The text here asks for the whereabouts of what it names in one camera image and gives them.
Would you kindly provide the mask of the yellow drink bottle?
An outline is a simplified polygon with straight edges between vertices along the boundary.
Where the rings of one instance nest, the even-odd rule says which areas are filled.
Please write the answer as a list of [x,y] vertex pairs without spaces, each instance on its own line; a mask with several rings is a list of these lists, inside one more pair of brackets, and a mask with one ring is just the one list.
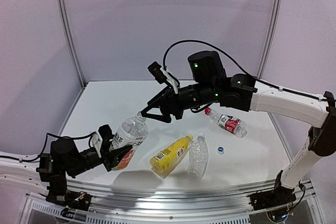
[[191,143],[193,135],[188,134],[159,151],[150,159],[151,169],[165,178],[182,161]]

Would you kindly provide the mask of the fruit tea bottle white label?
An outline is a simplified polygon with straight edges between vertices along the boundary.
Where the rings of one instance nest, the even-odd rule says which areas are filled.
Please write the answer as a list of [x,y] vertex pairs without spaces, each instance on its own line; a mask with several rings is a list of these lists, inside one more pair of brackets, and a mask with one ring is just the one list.
[[132,149],[126,153],[120,163],[112,170],[122,170],[129,165],[136,150],[148,136],[149,130],[145,121],[146,118],[141,115],[141,112],[138,112],[136,116],[126,119],[119,126],[111,141],[110,150],[116,150],[125,145],[132,145]]

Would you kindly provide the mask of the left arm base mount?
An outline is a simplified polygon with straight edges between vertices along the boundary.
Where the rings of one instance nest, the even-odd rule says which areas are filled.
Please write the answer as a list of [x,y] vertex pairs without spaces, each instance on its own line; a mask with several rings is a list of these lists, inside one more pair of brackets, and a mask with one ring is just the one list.
[[48,195],[46,201],[63,209],[60,215],[65,218],[73,218],[76,210],[88,211],[91,205],[92,195],[85,191],[71,191],[66,184],[52,184],[47,186]]

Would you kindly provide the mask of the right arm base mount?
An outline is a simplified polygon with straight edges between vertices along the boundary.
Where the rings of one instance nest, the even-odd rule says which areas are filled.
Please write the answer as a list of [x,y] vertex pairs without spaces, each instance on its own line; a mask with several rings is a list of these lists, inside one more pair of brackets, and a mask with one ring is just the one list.
[[272,223],[284,223],[293,210],[301,203],[306,194],[305,185],[299,182],[298,186],[303,194],[299,201],[294,205],[294,201],[296,200],[294,194],[295,189],[289,189],[282,186],[282,173],[283,170],[278,173],[272,190],[256,191],[249,196],[250,203],[254,210],[272,208],[272,210],[266,212],[267,218]]

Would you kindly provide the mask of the blue white bottle cap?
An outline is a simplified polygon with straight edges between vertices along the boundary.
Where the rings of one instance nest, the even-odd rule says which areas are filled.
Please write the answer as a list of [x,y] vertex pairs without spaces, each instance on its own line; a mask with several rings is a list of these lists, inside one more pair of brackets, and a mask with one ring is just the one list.
[[219,154],[219,155],[223,155],[224,154],[224,148],[223,147],[221,147],[221,146],[219,146],[218,148],[217,148],[217,153]]

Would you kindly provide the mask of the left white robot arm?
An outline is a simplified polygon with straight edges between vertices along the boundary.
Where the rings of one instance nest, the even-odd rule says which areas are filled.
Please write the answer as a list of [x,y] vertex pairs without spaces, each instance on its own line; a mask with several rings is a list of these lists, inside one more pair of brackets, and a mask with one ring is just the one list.
[[32,159],[1,155],[1,158],[11,159],[20,163],[39,161],[36,171],[42,182],[48,182],[47,200],[51,201],[79,201],[85,193],[75,193],[68,190],[66,176],[76,176],[103,165],[109,172],[117,167],[132,150],[128,144],[120,148],[112,147],[115,134],[109,125],[99,127],[97,131],[85,136],[70,137],[46,134],[43,149]]

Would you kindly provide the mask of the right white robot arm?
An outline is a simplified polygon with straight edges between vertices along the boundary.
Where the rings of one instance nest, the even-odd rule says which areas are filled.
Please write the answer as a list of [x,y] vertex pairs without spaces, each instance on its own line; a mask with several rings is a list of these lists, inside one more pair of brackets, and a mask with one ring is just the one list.
[[293,190],[320,159],[335,152],[335,102],[331,93],[300,93],[248,74],[228,77],[215,51],[200,51],[187,60],[195,83],[183,88],[157,62],[149,66],[157,82],[166,83],[166,87],[141,111],[143,117],[170,123],[172,118],[181,119],[185,110],[218,103],[226,108],[270,112],[310,124],[302,149],[278,174],[276,190]]

